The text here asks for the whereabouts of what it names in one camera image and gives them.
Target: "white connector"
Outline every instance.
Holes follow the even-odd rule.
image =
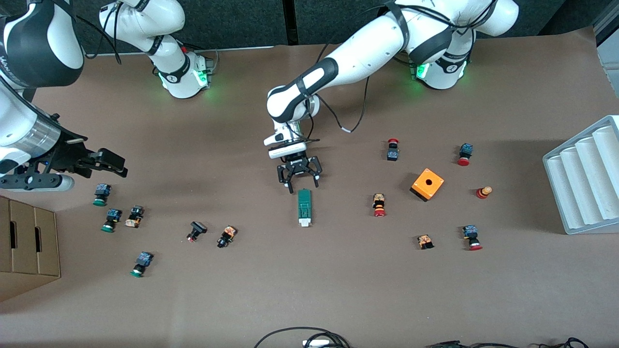
[[[307,344],[308,340],[303,341],[303,347]],[[321,348],[328,346],[331,342],[328,339],[314,339],[309,343],[308,348]]]

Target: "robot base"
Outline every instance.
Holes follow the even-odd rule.
[[[193,52],[185,53],[189,57],[191,67],[177,83],[166,81],[161,74],[159,78],[163,82],[163,88],[167,89],[173,97],[187,99],[195,96],[201,90],[209,89],[213,75],[213,59],[199,56]]]

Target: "green indicator light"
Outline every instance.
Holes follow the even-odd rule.
[[[418,79],[423,79],[425,78],[426,74],[428,73],[428,67],[430,66],[430,64],[423,64],[423,65],[419,65],[417,67],[417,78]]]
[[[194,76],[196,76],[197,83],[200,86],[205,86],[209,83],[209,80],[207,79],[207,76],[206,76],[206,72],[194,70],[193,73],[194,73]]]

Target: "electronic component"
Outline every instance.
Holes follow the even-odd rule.
[[[475,251],[483,248],[479,243],[479,239],[477,239],[477,227],[475,225],[464,226],[462,233],[464,233],[464,239],[469,240],[469,250]]]
[[[389,143],[389,148],[387,149],[387,160],[396,161],[398,156],[400,156],[400,149],[397,148],[399,141],[396,138],[391,138],[387,142]]]
[[[140,256],[137,257],[137,265],[133,267],[131,275],[136,278],[141,278],[144,271],[146,271],[146,267],[150,266],[150,262],[153,260],[153,257],[155,256],[151,253],[147,253],[146,251],[141,252]]]
[[[473,145],[465,143],[460,146],[460,159],[458,160],[458,164],[463,167],[469,165],[471,155],[473,155]]]
[[[120,221],[120,217],[122,216],[123,211],[118,209],[110,209],[108,210],[108,215],[106,217],[106,221],[101,228],[101,231],[112,233],[114,232],[114,226],[117,222]]]
[[[311,191],[304,188],[297,194],[299,205],[299,224],[309,227],[311,224]]]
[[[217,241],[217,248],[224,248],[232,243],[232,239],[236,235],[236,229],[230,225],[223,230],[222,237]]]
[[[426,168],[410,187],[410,192],[427,202],[434,197],[443,183],[444,180],[440,176]]]
[[[434,248],[434,244],[432,244],[432,239],[428,235],[422,235],[417,237],[417,241],[419,242],[419,248],[421,249],[432,249]]]
[[[127,227],[138,228],[140,227],[140,223],[142,222],[143,218],[144,207],[133,206],[133,208],[131,208],[131,215],[129,215],[129,218],[124,222],[124,225]]]
[[[110,195],[110,191],[112,186],[108,184],[99,184],[97,188],[95,188],[95,200],[92,201],[92,204],[97,207],[105,207],[107,205],[108,196]]]
[[[488,198],[488,195],[489,195],[491,192],[492,192],[492,187],[490,187],[490,186],[486,186],[486,187],[482,187],[482,188],[478,189],[478,190],[475,192],[475,195],[476,195],[478,198],[481,198],[481,199],[486,199],[486,198]]]
[[[191,233],[187,235],[187,240],[189,240],[190,243],[195,242],[197,240],[197,236],[202,233],[206,233],[207,231],[206,226],[197,221],[192,222],[191,227],[193,229],[191,230]]]
[[[374,194],[374,202],[372,208],[374,208],[374,216],[383,217],[385,213],[385,196],[382,193]]]

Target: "orange box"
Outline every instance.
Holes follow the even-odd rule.
[[[438,188],[441,187],[444,182],[445,181],[440,176],[426,168],[410,187],[410,192],[416,194],[422,201],[427,202],[430,198],[434,197]]]

